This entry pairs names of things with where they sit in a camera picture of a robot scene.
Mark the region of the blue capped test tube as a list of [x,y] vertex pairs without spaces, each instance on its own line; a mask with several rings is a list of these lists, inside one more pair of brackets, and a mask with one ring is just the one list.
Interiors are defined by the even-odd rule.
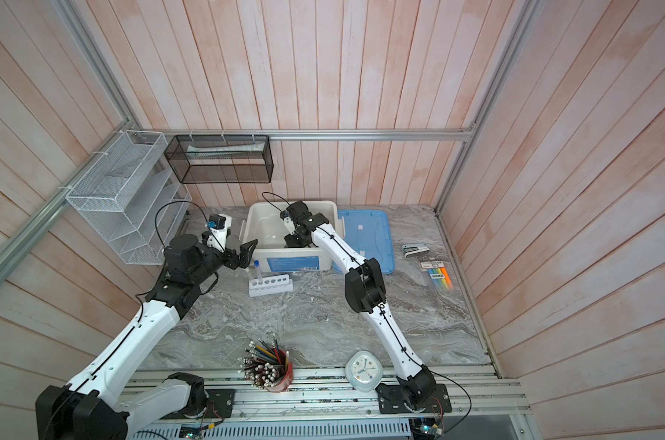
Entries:
[[258,260],[255,260],[255,273],[256,273],[257,284],[262,284],[263,275],[260,267],[260,262]]

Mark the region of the white test tube rack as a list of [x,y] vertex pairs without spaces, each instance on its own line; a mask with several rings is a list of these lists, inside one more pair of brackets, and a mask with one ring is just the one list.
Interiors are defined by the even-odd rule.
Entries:
[[252,298],[276,295],[293,291],[293,280],[288,274],[249,280],[248,293]]

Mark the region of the blue plastic bin lid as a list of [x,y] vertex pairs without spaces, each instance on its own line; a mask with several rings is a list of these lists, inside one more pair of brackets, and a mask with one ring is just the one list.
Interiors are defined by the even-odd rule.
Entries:
[[393,240],[387,213],[381,210],[339,210],[344,241],[365,258],[375,258],[383,275],[396,269]]

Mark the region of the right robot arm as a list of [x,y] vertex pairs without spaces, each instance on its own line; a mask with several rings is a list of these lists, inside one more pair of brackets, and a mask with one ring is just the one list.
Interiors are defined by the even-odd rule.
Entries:
[[302,201],[284,208],[280,218],[288,229],[285,241],[295,248],[313,245],[324,250],[345,276],[345,299],[350,308],[374,328],[396,372],[404,403],[413,410],[431,398],[437,382],[411,348],[387,302],[380,264],[356,252],[323,214],[313,214]]

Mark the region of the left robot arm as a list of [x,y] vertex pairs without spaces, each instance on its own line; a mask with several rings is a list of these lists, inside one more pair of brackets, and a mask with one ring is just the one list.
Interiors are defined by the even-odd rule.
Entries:
[[145,358],[200,298],[202,283],[222,267],[250,266],[256,240],[229,249],[215,239],[184,234],[170,241],[165,269],[132,321],[66,385],[49,386],[37,398],[40,438],[127,439],[169,414],[190,419],[207,414],[211,400],[204,379],[191,373],[172,373],[161,385],[127,400],[121,395]]

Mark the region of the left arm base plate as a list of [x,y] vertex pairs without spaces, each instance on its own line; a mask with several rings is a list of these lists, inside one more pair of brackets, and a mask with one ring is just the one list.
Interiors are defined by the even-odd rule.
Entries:
[[231,415],[233,414],[235,393],[235,389],[207,388],[206,394],[208,400],[204,418],[206,420],[231,418]]

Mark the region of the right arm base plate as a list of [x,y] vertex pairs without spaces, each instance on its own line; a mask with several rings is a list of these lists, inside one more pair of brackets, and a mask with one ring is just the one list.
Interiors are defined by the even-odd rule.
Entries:
[[436,384],[432,391],[413,397],[406,387],[381,383],[376,387],[381,414],[449,414],[453,411],[447,388]]

